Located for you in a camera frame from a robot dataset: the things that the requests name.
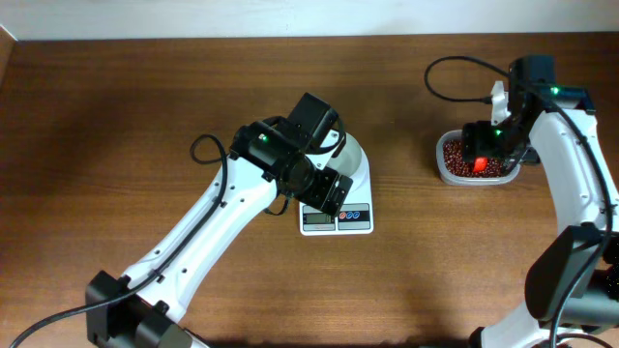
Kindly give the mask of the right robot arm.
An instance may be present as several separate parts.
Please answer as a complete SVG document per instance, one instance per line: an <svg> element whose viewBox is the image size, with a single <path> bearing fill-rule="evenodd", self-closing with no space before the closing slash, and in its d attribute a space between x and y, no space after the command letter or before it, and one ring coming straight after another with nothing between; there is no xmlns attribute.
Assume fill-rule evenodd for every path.
<svg viewBox="0 0 619 348"><path fill-rule="evenodd" d="M526 161L545 171L557 237L529 269L524 302L480 327L472 347L554 347L618 326L618 191L582 87L557 84L547 55L516 59L509 88L492 92L492 118L462 129L462 156L498 159L511 173Z"/></svg>

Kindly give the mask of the orange plastic measuring scoop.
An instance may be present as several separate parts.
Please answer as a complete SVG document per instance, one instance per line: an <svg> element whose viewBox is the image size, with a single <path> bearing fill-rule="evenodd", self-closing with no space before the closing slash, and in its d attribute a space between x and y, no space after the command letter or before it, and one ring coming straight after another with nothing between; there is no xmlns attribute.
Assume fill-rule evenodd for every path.
<svg viewBox="0 0 619 348"><path fill-rule="evenodd" d="M484 172L487 166L488 166L488 158L483 158L483 157L475 158L473 162L472 172L473 173Z"/></svg>

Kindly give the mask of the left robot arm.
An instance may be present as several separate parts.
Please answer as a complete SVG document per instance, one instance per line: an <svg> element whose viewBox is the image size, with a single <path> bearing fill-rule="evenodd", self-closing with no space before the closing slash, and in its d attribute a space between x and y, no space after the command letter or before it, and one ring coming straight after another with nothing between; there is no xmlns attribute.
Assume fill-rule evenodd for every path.
<svg viewBox="0 0 619 348"><path fill-rule="evenodd" d="M336 217L352 181L311 158L331 158L344 144L341 118L311 94L287 117L240 127L216 178L170 233L121 277L99 272L88 284L87 304L103 301L86 315L88 340L98 347L206 346L179 324L202 280L279 195Z"/></svg>

